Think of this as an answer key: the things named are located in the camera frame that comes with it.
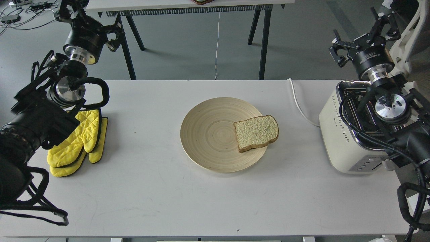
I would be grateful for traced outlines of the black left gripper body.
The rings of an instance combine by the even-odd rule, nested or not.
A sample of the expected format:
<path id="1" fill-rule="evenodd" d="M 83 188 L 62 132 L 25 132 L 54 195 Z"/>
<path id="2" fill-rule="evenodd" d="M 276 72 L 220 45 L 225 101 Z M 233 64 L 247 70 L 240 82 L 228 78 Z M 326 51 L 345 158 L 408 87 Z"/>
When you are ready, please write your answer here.
<path id="1" fill-rule="evenodd" d="M 96 64 L 104 45 L 110 51 L 116 51 L 116 39 L 108 39 L 108 34 L 112 33 L 116 33 L 116 23 L 103 26 L 91 17 L 86 21 L 77 17 L 72 22 L 63 51 L 71 60 L 85 65 Z"/>

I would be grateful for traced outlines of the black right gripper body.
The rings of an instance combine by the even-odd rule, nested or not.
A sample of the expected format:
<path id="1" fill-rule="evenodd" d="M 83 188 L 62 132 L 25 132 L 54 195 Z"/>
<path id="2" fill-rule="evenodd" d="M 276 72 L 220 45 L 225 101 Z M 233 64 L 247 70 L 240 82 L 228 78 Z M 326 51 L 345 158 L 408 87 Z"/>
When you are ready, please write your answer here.
<path id="1" fill-rule="evenodd" d="M 349 57 L 356 69 L 360 81 L 377 81 L 388 78 L 394 68 L 394 62 L 386 49 L 386 39 L 362 35 L 353 40 L 357 49 L 349 50 Z"/>

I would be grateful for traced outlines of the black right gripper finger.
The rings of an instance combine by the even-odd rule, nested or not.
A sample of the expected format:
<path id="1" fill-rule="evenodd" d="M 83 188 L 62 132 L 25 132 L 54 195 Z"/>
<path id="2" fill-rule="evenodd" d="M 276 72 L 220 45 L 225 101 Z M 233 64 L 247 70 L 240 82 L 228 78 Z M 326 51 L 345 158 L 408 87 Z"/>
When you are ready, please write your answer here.
<path id="1" fill-rule="evenodd" d="M 370 30 L 370 42 L 385 42 L 394 41 L 401 38 L 398 25 L 396 23 L 394 12 L 385 15 L 383 12 L 376 12 L 374 7 L 371 7 L 371 12 L 375 18 L 375 24 Z M 389 29 L 385 34 L 382 34 L 384 26 L 388 25 Z"/>
<path id="2" fill-rule="evenodd" d="M 360 45 L 354 42 L 343 41 L 339 32 L 333 30 L 334 39 L 332 46 L 329 47 L 329 53 L 334 62 L 340 67 L 344 67 L 347 62 L 352 61 L 360 50 Z"/>

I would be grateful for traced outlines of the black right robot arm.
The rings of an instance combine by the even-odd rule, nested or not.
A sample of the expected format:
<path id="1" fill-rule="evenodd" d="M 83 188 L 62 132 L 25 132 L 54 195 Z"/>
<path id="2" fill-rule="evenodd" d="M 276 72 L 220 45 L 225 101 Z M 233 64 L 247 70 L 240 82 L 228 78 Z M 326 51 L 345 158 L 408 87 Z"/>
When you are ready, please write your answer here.
<path id="1" fill-rule="evenodd" d="M 429 231 L 420 221 L 429 204 L 429 101 L 415 88 L 406 90 L 402 74 L 391 75 L 395 62 L 386 43 L 401 34 L 393 13 L 371 11 L 375 23 L 368 33 L 343 41 L 334 31 L 333 60 L 339 67 L 351 61 L 359 79 L 339 82 L 318 118 L 329 161 L 339 172 L 373 174 L 387 160 L 415 168 L 418 182 L 397 189 L 410 227 L 404 240 L 410 242 L 415 230 Z"/>

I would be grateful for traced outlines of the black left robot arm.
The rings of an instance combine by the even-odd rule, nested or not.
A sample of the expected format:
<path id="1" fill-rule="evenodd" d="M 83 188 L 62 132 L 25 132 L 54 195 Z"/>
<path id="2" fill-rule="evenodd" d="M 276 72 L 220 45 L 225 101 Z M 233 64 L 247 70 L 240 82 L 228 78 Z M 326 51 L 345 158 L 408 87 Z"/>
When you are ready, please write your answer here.
<path id="1" fill-rule="evenodd" d="M 71 136 L 81 121 L 79 111 L 99 109 L 110 99 L 109 86 L 88 77 L 87 65 L 98 62 L 103 46 L 115 52 L 125 40 L 120 14 L 103 26 L 86 15 L 88 1 L 63 0 L 55 19 L 71 31 L 63 54 L 50 50 L 32 65 L 31 81 L 20 90 L 11 112 L 15 118 L 1 127 L 1 213 L 41 219 L 67 226 L 66 211 L 44 196 L 49 173 L 28 161 L 39 149 L 49 150 Z"/>

